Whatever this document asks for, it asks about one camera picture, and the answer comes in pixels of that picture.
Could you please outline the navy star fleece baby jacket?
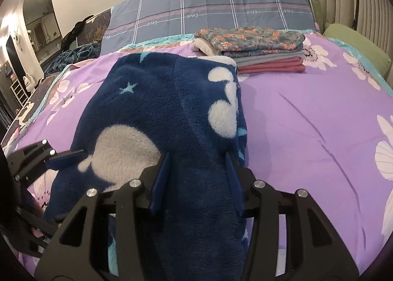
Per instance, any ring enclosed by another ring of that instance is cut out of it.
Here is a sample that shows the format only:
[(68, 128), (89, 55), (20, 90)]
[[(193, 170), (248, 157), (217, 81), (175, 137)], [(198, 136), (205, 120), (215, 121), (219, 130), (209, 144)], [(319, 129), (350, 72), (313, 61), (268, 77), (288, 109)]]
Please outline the navy star fleece baby jacket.
[(45, 210), (65, 216), (90, 188), (121, 188), (170, 155), (163, 216), (147, 225), (155, 280), (238, 280), (246, 221), (235, 209), (225, 155), (244, 163), (247, 130), (236, 63), (225, 56), (147, 52), (120, 57), (87, 103)]

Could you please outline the folded floral clothes stack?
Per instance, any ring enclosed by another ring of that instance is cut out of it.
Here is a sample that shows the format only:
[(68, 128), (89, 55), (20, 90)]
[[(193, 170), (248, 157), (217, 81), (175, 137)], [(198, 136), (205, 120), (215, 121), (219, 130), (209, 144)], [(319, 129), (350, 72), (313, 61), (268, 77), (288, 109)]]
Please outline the folded floral clothes stack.
[(304, 34), (259, 26), (200, 29), (194, 47), (206, 56), (232, 58), (239, 73), (305, 71)]

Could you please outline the white bear figurine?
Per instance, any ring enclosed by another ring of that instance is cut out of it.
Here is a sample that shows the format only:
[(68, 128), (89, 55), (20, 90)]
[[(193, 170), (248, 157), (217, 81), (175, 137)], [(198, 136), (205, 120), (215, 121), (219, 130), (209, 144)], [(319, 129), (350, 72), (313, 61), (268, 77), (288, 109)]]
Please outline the white bear figurine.
[(33, 79), (33, 77), (31, 75), (29, 75), (28, 73), (26, 73), (23, 76), (23, 81), (25, 84), (26, 91), (28, 91), (29, 93), (32, 93), (35, 89), (35, 80)]

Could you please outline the dark teal fuzzy blanket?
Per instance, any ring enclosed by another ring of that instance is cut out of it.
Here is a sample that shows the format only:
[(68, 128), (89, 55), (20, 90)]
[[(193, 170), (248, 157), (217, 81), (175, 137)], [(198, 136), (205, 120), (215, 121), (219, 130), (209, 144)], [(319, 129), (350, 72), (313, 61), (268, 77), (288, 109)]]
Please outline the dark teal fuzzy blanket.
[(62, 52), (51, 62), (49, 67), (44, 70), (44, 76), (62, 72), (67, 65), (78, 63), (86, 59), (95, 59), (100, 55), (100, 43), (93, 42), (81, 45), (74, 49)]

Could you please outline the purple floral bed sheet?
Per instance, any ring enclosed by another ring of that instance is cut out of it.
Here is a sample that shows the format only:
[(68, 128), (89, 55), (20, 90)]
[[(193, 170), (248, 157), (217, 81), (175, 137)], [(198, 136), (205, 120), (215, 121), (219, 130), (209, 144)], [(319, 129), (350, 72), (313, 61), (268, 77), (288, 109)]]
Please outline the purple floral bed sheet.
[(392, 234), (392, 92), (357, 49), (315, 32), (303, 73), (243, 74), (246, 164), (308, 190), (364, 272)]

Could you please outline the black garment on headboard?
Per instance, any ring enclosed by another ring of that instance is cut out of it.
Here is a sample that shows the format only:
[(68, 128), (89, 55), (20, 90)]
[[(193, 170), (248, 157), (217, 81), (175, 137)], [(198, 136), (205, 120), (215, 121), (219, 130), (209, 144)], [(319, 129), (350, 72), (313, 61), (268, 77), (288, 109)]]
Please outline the black garment on headboard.
[(77, 39), (77, 36), (83, 31), (83, 28), (86, 24), (86, 21), (91, 19), (93, 15), (87, 16), (82, 21), (77, 22), (73, 29), (65, 35), (65, 37), (61, 40), (61, 52), (65, 52), (69, 50), (70, 45)]

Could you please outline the blue plaid pillow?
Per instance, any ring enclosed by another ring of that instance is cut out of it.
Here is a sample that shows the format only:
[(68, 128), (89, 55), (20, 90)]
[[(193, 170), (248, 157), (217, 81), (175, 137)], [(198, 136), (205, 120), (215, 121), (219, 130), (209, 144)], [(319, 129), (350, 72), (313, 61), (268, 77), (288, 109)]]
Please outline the blue plaid pillow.
[(315, 30), (309, 0), (126, 0), (111, 9), (101, 54), (203, 28)]

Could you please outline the green pillow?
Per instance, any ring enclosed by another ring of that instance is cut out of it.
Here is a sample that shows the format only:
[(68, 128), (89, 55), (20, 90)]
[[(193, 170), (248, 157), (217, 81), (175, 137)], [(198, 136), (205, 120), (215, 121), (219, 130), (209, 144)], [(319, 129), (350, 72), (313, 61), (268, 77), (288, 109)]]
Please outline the green pillow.
[(368, 59), (384, 79), (387, 79), (392, 67), (392, 60), (389, 56), (375, 43), (348, 26), (328, 24), (320, 0), (310, 0), (310, 2), (316, 23), (323, 36), (333, 38), (355, 48), (361, 55)]

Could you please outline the arched wall mirror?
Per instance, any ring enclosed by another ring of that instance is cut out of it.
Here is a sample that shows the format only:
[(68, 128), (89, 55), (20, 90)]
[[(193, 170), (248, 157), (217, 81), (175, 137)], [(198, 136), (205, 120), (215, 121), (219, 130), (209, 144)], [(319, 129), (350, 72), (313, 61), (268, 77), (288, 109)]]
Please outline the arched wall mirror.
[(61, 49), (62, 35), (52, 0), (23, 0), (23, 17), (34, 54), (43, 65)]

